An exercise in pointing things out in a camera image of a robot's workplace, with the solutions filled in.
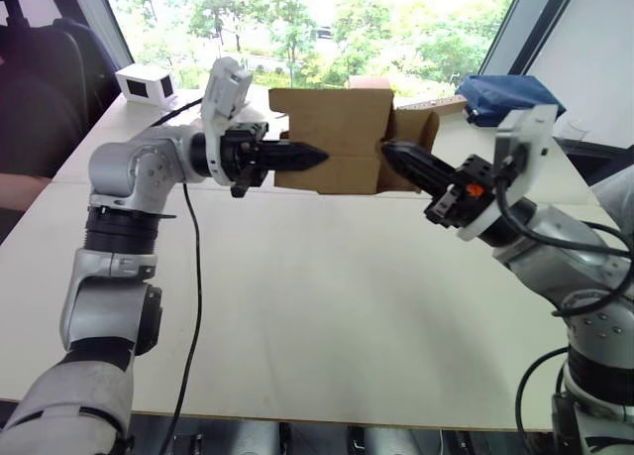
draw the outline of white device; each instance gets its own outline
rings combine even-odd
[[[164,107],[176,95],[168,70],[133,63],[116,72],[117,81],[128,101]]]
[[[221,185],[232,181],[222,169],[220,138],[229,127],[230,120],[245,106],[247,91],[253,76],[231,57],[218,58],[209,74],[205,96],[202,99],[202,125],[209,145],[207,166]]]

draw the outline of orange part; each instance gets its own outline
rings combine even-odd
[[[467,186],[467,192],[471,197],[480,197],[484,194],[484,187],[472,182]]]

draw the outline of blue cloth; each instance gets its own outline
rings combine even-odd
[[[564,105],[532,75],[468,75],[456,90],[467,98],[467,121],[478,126],[497,126],[511,110],[535,105]]]

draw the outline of wire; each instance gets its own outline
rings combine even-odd
[[[152,125],[150,125],[150,127],[160,126],[160,125],[168,122],[169,120],[171,120],[173,117],[178,116],[183,111],[188,110],[189,108],[191,108],[193,106],[199,105],[200,103],[202,103],[202,98],[198,98],[197,100],[191,101],[191,102],[187,103],[186,105],[181,106],[180,108],[176,108],[175,110],[171,110],[165,116],[163,116],[160,119],[154,121],[154,123]]]
[[[592,229],[601,230],[603,232],[611,234],[614,237],[620,239],[620,241],[623,242],[625,247],[627,247],[630,252],[630,257],[629,257],[630,267],[627,271],[627,274],[625,275],[625,278],[619,284],[619,286],[617,286],[613,291],[608,293],[603,298],[598,299],[597,301],[594,301],[592,303],[585,304],[584,306],[576,307],[576,308],[558,309],[551,313],[553,314],[553,316],[570,317],[570,316],[578,316],[580,314],[586,314],[586,313],[592,313],[592,312],[598,311],[602,309],[603,307],[605,307],[607,304],[621,297],[625,293],[625,291],[627,291],[632,281],[634,280],[634,247],[630,246],[627,240],[625,239],[625,237],[619,231],[615,229],[606,227],[602,224],[597,224],[595,222],[584,222],[584,224]]]
[[[594,311],[598,311],[605,307],[607,304],[621,297],[625,291],[630,287],[632,281],[634,280],[634,248],[631,247],[625,237],[615,229],[611,229],[602,224],[597,224],[594,222],[584,222],[588,227],[601,230],[603,232],[607,232],[623,242],[627,250],[618,250],[613,249],[611,247],[599,247],[596,245],[585,244],[582,242],[571,242],[568,240],[555,239],[552,237],[548,237],[546,235],[539,234],[534,232],[533,230],[526,227],[515,215],[511,212],[510,207],[508,205],[508,201],[506,200],[506,188],[508,181],[505,178],[497,177],[494,181],[495,185],[495,201],[497,202],[497,206],[499,207],[499,211],[506,219],[508,225],[513,228],[517,233],[534,240],[535,242],[539,242],[544,245],[550,245],[553,247],[558,247],[562,249],[570,249],[570,250],[578,250],[582,252],[595,252],[598,254],[604,255],[617,255],[619,257],[625,257],[630,260],[630,267],[625,275],[623,281],[609,294],[604,296],[597,301],[594,301],[590,304],[586,304],[584,306],[580,306],[577,308],[563,308],[557,309],[553,311],[551,314],[553,316],[559,317],[570,317],[570,316],[578,316],[580,314],[592,313]]]
[[[508,201],[506,200],[506,189],[508,187],[508,180],[504,177],[496,177],[493,181],[495,185],[495,200],[499,211],[506,219],[508,225],[510,225],[515,232],[527,237],[540,244],[550,245],[553,247],[559,247],[561,249],[578,250],[581,252],[595,252],[597,254],[615,255],[617,257],[625,257],[631,259],[631,252],[629,250],[613,249],[611,247],[600,247],[598,245],[585,244],[582,242],[572,242],[570,240],[555,239],[546,235],[539,234],[528,227],[526,227],[515,215],[510,211]]]
[[[566,363],[562,364],[562,367],[559,369],[559,373],[557,374],[557,382],[555,383],[555,394],[562,393],[562,385],[564,384],[564,367]]]
[[[191,222],[194,225],[194,233],[196,236],[196,290],[198,295],[197,310],[196,310],[196,324],[194,326],[194,335],[191,338],[191,345],[189,346],[189,353],[187,354],[187,361],[185,362],[185,368],[182,373],[182,381],[180,382],[180,391],[178,392],[178,400],[176,402],[176,408],[174,414],[171,417],[169,427],[167,428],[167,434],[160,447],[159,455],[167,453],[167,448],[174,435],[174,430],[178,419],[180,418],[180,410],[182,409],[182,403],[185,399],[185,392],[187,391],[187,381],[189,380],[189,369],[191,368],[191,362],[194,358],[194,352],[196,351],[196,344],[198,343],[198,335],[200,334],[200,322],[202,320],[202,272],[200,270],[200,229],[198,227],[198,220],[194,208],[191,205],[191,199],[189,198],[189,192],[187,190],[187,184],[183,183],[182,190],[185,194],[185,202],[187,203],[187,209],[191,216]]]
[[[524,424],[522,423],[522,397],[524,396],[524,390],[526,389],[526,383],[528,383],[528,379],[535,372],[537,368],[539,368],[542,363],[548,361],[555,356],[559,356],[560,354],[566,354],[568,352],[568,347],[559,348],[555,351],[551,351],[550,353],[546,353],[544,356],[540,357],[535,361],[524,373],[522,376],[522,380],[519,382],[519,386],[517,387],[517,393],[515,394],[515,424],[517,425],[517,431],[519,436],[522,439],[522,443],[524,444],[524,448],[530,454],[532,453],[531,447],[526,438],[526,432],[524,431]]]

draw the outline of robotic arm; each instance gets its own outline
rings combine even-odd
[[[214,64],[203,99],[204,133],[150,128],[101,146],[83,248],[75,254],[60,334],[65,357],[32,385],[0,436],[0,453],[117,454],[128,433],[136,356],[159,338],[155,240],[167,195],[213,176],[242,197],[268,171],[302,171],[328,158],[307,145],[263,141],[266,123],[235,123],[251,76],[230,58]]]
[[[404,142],[384,144],[383,154],[395,171],[431,194],[425,209],[430,221],[460,229],[464,240],[483,240],[502,265],[553,303],[555,315],[564,316],[569,339],[566,391],[553,396],[557,452],[631,454],[633,252],[608,252],[589,225],[555,207],[538,209],[523,197],[548,153],[545,139],[555,111],[550,105],[512,111],[498,127],[493,165],[470,156],[454,169]],[[502,216],[500,206],[506,205],[507,215]],[[569,247],[577,249],[561,247],[571,242]],[[583,250],[590,247],[595,251]]]

